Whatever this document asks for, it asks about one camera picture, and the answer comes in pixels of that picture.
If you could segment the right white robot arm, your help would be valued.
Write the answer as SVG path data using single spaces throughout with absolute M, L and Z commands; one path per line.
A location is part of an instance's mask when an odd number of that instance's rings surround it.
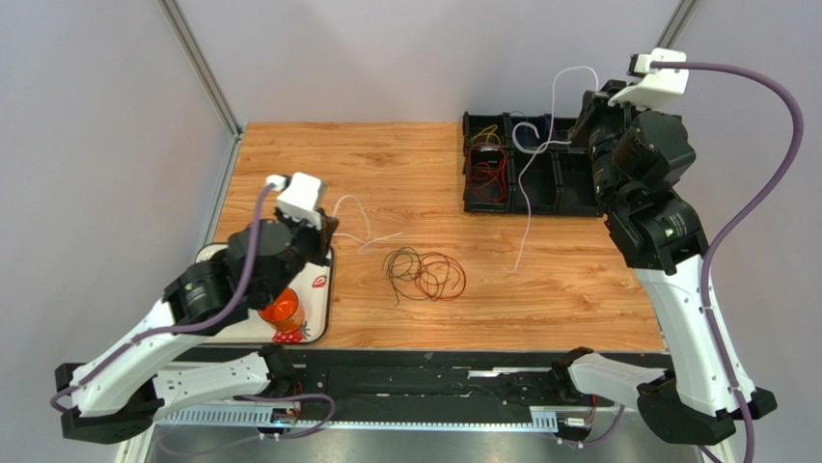
M 616 102 L 625 89 L 610 80 L 586 92 L 570 138 L 589 155 L 597 206 L 651 301 L 671 366 L 640 367 L 579 347 L 552 363 L 550 389 L 566 403 L 601 397 L 633 408 L 666 443 L 713 446 L 777 402 L 740 365 L 717 303 L 702 302 L 713 295 L 700 282 L 708 242 L 674 189 L 696 158 L 687 130 L 675 115 Z

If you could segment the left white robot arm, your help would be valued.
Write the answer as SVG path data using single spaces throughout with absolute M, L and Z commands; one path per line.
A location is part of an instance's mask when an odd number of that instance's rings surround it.
M 55 370 L 52 406 L 64 438 L 117 444 L 178 410 L 224 398 L 281 398 L 296 370 L 282 346 L 268 345 L 211 367 L 169 372 L 178 356 L 272 305 L 310 264 L 328 266 L 339 226 L 319 228 L 278 213 L 232 234 L 222 250 L 189 266 L 150 312 L 115 345 L 87 364 Z

